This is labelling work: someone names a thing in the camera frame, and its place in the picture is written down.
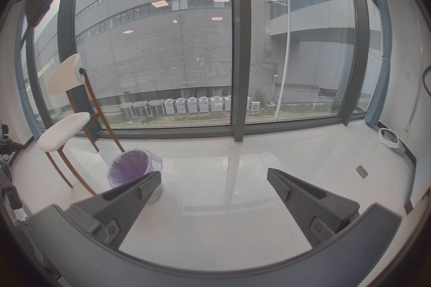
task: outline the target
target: purple trash bag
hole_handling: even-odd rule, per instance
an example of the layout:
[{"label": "purple trash bag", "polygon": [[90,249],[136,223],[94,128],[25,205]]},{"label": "purple trash bag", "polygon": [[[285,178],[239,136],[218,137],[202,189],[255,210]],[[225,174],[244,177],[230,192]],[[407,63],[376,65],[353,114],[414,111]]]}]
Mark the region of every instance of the purple trash bag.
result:
[{"label": "purple trash bag", "polygon": [[162,159],[148,150],[133,148],[112,161],[108,182],[111,187],[118,187],[152,171],[162,172]]}]

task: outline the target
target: black cable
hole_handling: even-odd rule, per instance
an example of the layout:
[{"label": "black cable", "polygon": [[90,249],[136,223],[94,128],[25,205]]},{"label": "black cable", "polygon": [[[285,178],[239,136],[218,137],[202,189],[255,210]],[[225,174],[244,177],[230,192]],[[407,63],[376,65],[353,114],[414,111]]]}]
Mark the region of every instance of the black cable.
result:
[{"label": "black cable", "polygon": [[431,92],[429,91],[428,86],[425,83],[425,78],[426,78],[426,76],[428,75],[429,72],[431,72],[431,64],[428,67],[425,68],[424,73],[422,75],[422,83],[423,83],[423,85],[425,87],[425,91],[427,91],[428,96],[431,97]]}]

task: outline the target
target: chair backrest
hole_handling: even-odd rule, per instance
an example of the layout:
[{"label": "chair backrest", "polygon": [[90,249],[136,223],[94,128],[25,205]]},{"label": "chair backrest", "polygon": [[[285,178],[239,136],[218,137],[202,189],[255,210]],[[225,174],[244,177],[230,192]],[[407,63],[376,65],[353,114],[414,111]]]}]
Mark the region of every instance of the chair backrest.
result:
[{"label": "chair backrest", "polygon": [[82,61],[79,54],[73,54],[65,59],[52,73],[46,83],[46,90],[52,96],[59,95],[76,86],[85,83],[84,75],[79,73]]}]

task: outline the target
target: trash can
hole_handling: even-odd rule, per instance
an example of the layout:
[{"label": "trash can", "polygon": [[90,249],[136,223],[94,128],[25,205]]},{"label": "trash can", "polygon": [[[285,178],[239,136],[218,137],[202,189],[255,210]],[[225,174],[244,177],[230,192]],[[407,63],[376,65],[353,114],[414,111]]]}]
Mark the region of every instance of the trash can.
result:
[{"label": "trash can", "polygon": [[[139,148],[133,148],[116,157],[108,169],[108,182],[111,187],[118,187],[145,175],[148,172],[162,173],[161,157]],[[148,200],[148,204],[156,201],[162,194],[163,186],[160,184]]]}]

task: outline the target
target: outdoor condenser unit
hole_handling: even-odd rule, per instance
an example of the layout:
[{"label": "outdoor condenser unit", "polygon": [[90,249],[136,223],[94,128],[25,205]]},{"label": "outdoor condenser unit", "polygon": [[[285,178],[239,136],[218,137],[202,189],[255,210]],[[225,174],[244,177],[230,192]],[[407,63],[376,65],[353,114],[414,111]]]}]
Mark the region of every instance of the outdoor condenser unit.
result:
[{"label": "outdoor condenser unit", "polygon": [[165,108],[163,107],[164,99],[155,99],[148,102],[153,116],[165,116]]},{"label": "outdoor condenser unit", "polygon": [[174,101],[172,98],[165,99],[166,115],[175,115]]},{"label": "outdoor condenser unit", "polygon": [[260,101],[252,101],[250,106],[250,111],[259,111],[260,110]]},{"label": "outdoor condenser unit", "polygon": [[150,117],[153,116],[151,109],[148,106],[147,101],[136,101],[133,103],[133,108],[138,117]]},{"label": "outdoor condenser unit", "polygon": [[222,112],[223,111],[223,98],[220,96],[214,96],[211,98],[211,112]]},{"label": "outdoor condenser unit", "polygon": [[123,117],[136,117],[136,113],[133,108],[133,103],[121,103],[120,104],[121,114]]},{"label": "outdoor condenser unit", "polygon": [[206,96],[202,96],[199,98],[199,112],[208,112],[208,98]]},{"label": "outdoor condenser unit", "polygon": [[177,108],[177,114],[184,114],[187,113],[186,111],[186,101],[184,98],[178,98],[175,101],[175,107]]},{"label": "outdoor condenser unit", "polygon": [[227,96],[224,98],[224,111],[225,112],[230,112],[231,111],[231,96]]},{"label": "outdoor condenser unit", "polygon": [[187,109],[189,113],[197,113],[197,99],[195,97],[190,97],[187,100]]}]

